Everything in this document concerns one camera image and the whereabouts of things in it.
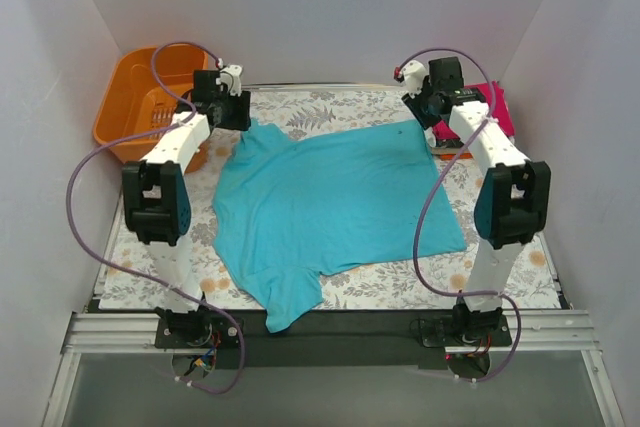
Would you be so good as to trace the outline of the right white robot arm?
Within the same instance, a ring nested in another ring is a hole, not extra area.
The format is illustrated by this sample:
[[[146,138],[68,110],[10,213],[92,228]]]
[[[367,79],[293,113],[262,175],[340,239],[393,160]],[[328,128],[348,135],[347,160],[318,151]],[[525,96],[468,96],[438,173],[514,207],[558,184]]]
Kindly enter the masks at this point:
[[[424,132],[445,123],[476,161],[484,179],[474,208],[480,243],[464,291],[449,311],[421,321],[427,347],[487,344],[508,332],[504,289],[517,258],[540,232],[548,211],[551,171],[533,162],[504,133],[494,115],[498,96],[466,86],[458,53],[422,64],[411,57],[394,72],[404,104]]]

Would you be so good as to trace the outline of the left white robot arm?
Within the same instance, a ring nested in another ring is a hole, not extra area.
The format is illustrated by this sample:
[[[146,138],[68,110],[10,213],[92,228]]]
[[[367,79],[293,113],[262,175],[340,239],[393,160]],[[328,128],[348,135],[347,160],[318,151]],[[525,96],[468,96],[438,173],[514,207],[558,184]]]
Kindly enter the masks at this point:
[[[194,348],[239,346],[239,328],[197,304],[202,289],[191,267],[192,209],[184,175],[214,129],[249,129],[250,93],[242,88],[243,71],[234,64],[196,70],[193,88],[177,99],[173,128],[122,169],[126,226],[146,246],[158,277],[169,287],[167,306],[155,312],[172,340]]]

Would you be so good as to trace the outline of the teal t-shirt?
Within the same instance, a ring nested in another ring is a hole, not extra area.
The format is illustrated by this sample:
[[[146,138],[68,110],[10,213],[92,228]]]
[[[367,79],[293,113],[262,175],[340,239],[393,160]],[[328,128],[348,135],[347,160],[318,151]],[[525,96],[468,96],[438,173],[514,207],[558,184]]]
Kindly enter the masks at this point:
[[[437,177],[414,120],[300,141],[254,124],[221,171],[213,246],[280,332],[322,302],[324,276],[463,251]]]

